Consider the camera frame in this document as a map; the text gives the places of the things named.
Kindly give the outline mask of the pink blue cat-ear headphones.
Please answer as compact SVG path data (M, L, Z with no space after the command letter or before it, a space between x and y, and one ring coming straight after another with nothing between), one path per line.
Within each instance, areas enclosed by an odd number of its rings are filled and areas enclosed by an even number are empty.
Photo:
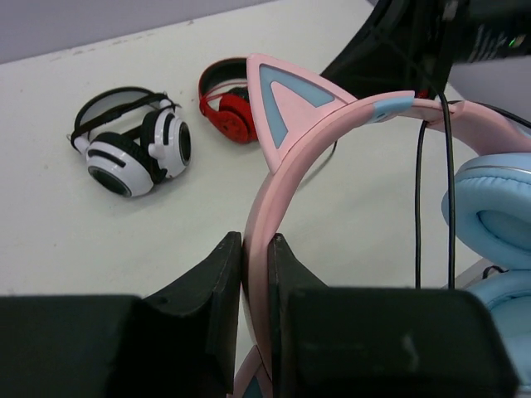
M451 174L446 222L474 251L504 272L470 287L490 311L530 393L530 124L503 109L466 100L447 105L394 91L358 99L320 75L261 54L246 73L261 150L269 172L244 234L242 279L254 345L236 376L237 397L275 397L271 378L267 251L300 182L334 141L366 124L398 116L450 131L476 158Z

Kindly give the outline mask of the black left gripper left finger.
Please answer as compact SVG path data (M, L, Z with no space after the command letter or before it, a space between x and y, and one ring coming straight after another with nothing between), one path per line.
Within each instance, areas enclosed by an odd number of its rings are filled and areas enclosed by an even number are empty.
M223 397L232 392L241 234L146 298L4 296L4 397Z

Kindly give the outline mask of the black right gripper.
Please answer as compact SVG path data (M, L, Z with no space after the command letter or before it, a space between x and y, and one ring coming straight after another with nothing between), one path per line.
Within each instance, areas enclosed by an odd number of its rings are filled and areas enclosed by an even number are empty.
M454 65L529 53L528 1L379 1L321 75L359 99L433 99Z

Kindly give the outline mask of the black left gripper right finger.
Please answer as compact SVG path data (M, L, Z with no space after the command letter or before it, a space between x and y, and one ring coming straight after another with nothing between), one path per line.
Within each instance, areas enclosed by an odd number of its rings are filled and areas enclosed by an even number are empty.
M485 306L463 290L329 287L286 238L268 246L276 397L513 397Z

